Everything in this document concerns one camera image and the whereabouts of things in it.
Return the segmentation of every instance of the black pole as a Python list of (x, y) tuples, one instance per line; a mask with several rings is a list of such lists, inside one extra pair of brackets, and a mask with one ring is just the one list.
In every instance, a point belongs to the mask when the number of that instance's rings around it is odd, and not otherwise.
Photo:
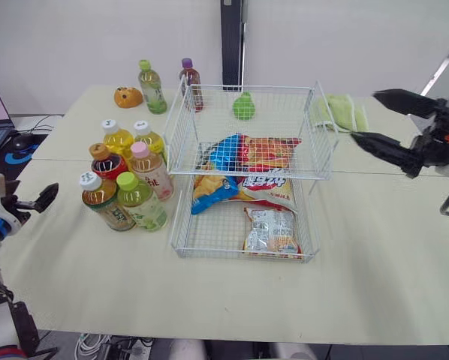
[(238, 90), (226, 85), (242, 85), (243, 62), (243, 0), (221, 2), (221, 57), (223, 62), (223, 89)]

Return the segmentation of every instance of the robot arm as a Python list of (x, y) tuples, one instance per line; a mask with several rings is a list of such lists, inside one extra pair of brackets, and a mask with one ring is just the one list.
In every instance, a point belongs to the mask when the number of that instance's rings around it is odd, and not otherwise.
[[(18, 181), (6, 183), (0, 174), (0, 246), (9, 235), (17, 233), (31, 214), (20, 209), (43, 212), (58, 193), (58, 184), (46, 187), (34, 202), (21, 202), (13, 192)], [(0, 271), (0, 359), (26, 359), (35, 354), (39, 344), (38, 330), (26, 308), (14, 302), (13, 293), (3, 284)]]
[[(377, 91), (373, 96), (390, 110), (429, 119), (430, 124), (413, 139), (410, 148), (379, 133), (351, 133), (359, 147), (397, 165), (410, 178), (418, 176), (422, 167), (430, 166), (449, 177), (449, 100), (433, 100), (402, 89)], [(448, 207), (449, 196), (440, 212), (449, 216)]]

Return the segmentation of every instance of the computer mouse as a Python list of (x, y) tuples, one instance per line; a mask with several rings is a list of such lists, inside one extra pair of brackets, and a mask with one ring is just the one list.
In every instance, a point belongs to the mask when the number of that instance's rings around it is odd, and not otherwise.
[(22, 133), (13, 139), (13, 148), (17, 151), (26, 150), (34, 144), (35, 139), (32, 133)]

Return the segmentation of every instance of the bottle cap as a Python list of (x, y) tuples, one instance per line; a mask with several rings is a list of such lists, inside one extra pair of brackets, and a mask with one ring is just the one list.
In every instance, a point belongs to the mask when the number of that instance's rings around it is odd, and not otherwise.
[(103, 181), (93, 171), (87, 171), (81, 174), (80, 185), (85, 191), (94, 191), (99, 189)]
[(139, 183), (137, 177), (132, 172), (122, 172), (116, 178), (116, 183), (119, 188), (124, 191), (133, 190)]
[(140, 69), (143, 71), (148, 71), (151, 69), (151, 64), (149, 63), (149, 60), (140, 60)]
[(101, 127), (106, 134), (114, 134), (119, 130), (118, 123), (116, 122), (116, 120), (112, 120), (111, 118), (103, 120), (103, 122), (101, 123)]
[(110, 150), (105, 146), (105, 144), (101, 143), (91, 145), (89, 147), (89, 153), (95, 160), (104, 160), (111, 155)]
[(131, 152), (136, 159), (142, 159), (149, 155), (149, 147), (144, 142), (138, 141), (131, 145)]
[(193, 61), (190, 58), (184, 58), (183, 60), (181, 60), (181, 65), (185, 69), (191, 69), (193, 67)]
[(134, 123), (134, 129), (138, 135), (147, 135), (151, 132), (151, 127), (146, 121), (136, 121)]

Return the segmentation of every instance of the blue chip bag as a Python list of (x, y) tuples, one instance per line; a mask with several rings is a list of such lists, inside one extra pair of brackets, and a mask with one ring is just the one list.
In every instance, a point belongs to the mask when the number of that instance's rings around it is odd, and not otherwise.
[(243, 136), (236, 133), (220, 141), (209, 152), (209, 163), (222, 171), (240, 171), (238, 151)]
[[(201, 170), (235, 171), (242, 135), (236, 133), (208, 148), (200, 159)], [(227, 175), (196, 175), (194, 177), (191, 213), (199, 214), (212, 204), (235, 197), (240, 192), (237, 181)]]
[(212, 204), (234, 197), (239, 192), (237, 182), (232, 176), (196, 175), (191, 213), (199, 214)]

